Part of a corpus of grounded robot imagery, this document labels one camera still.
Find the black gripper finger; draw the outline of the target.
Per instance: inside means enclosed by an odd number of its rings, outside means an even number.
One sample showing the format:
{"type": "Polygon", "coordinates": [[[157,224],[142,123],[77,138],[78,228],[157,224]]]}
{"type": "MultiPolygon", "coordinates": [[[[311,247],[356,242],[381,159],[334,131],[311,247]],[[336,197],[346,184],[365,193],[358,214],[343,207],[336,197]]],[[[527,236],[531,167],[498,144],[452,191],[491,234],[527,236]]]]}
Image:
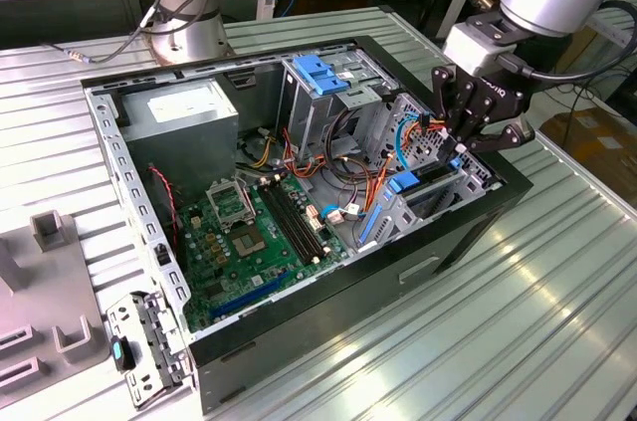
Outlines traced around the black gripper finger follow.
{"type": "Polygon", "coordinates": [[[447,154],[457,154],[464,141],[463,126],[468,119],[469,76],[459,68],[435,67],[431,71],[434,114],[444,122],[449,140],[444,145],[447,154]]]}
{"type": "Polygon", "coordinates": [[[526,122],[485,124],[467,139],[467,147],[473,153],[492,153],[520,147],[534,138],[535,131],[526,122]]]}

